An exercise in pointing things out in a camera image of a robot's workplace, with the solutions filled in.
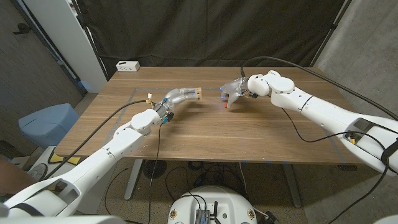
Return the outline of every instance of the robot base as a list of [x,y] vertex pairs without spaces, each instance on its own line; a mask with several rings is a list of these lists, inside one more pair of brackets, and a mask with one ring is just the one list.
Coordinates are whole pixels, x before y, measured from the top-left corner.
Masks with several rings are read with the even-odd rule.
[[[189,193],[185,193],[182,195],[182,198],[177,199],[173,203],[167,217],[168,224],[257,223],[253,206],[242,195],[233,190],[221,186],[207,185],[192,189],[191,193],[199,195],[206,200],[207,212],[204,211],[205,203],[203,199],[196,197],[200,203],[200,211],[199,204],[195,198],[192,196],[183,197],[190,195]],[[214,212],[216,212],[216,219],[219,222],[214,220]]]

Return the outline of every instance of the table leg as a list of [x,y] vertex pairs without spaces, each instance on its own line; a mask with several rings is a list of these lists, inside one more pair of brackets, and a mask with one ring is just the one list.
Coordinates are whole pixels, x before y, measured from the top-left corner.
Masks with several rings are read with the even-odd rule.
[[296,208],[301,208],[302,203],[300,198],[300,192],[299,188],[297,187],[293,167],[291,164],[282,164],[282,167],[286,176],[287,185],[289,186],[290,194],[292,196],[293,206]]
[[132,192],[136,186],[139,171],[141,170],[142,159],[136,159],[132,166],[129,183],[127,184],[126,193],[124,193],[124,199],[129,200],[132,197]]

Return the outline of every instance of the white box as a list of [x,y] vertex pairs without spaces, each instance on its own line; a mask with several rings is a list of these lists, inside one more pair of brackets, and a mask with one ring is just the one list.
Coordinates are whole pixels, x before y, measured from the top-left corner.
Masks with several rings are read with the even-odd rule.
[[116,64],[119,72],[136,72],[139,70],[139,62],[136,61],[120,61]]

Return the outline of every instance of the wooden table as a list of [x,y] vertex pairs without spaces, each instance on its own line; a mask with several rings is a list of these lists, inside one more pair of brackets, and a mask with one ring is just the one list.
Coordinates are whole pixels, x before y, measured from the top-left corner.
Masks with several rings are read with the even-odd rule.
[[[350,103],[331,84],[297,68],[245,68],[246,75],[278,71],[311,95],[353,110]],[[61,156],[71,153],[113,111],[128,102],[145,100],[152,93],[154,102],[173,88],[201,87],[203,99],[186,101],[174,111],[172,122],[162,126],[159,159],[184,161],[265,162],[282,164],[359,164],[336,139],[303,142],[286,114],[270,98],[240,97],[230,109],[220,98],[220,87],[239,78],[239,68],[225,67],[141,67],[138,72],[116,72],[101,93],[57,146]],[[82,148],[77,156],[86,157],[106,144],[120,125],[136,113],[149,108],[140,103],[110,119]],[[303,138],[326,136],[326,132],[299,113],[288,111]],[[152,128],[142,147],[128,155],[154,159],[157,130]]]

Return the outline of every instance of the gray wall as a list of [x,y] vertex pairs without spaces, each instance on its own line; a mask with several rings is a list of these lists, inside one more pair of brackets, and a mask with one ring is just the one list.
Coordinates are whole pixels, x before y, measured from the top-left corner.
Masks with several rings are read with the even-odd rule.
[[[354,0],[315,67],[329,78],[398,113],[398,1]],[[382,111],[349,93],[355,110]]]

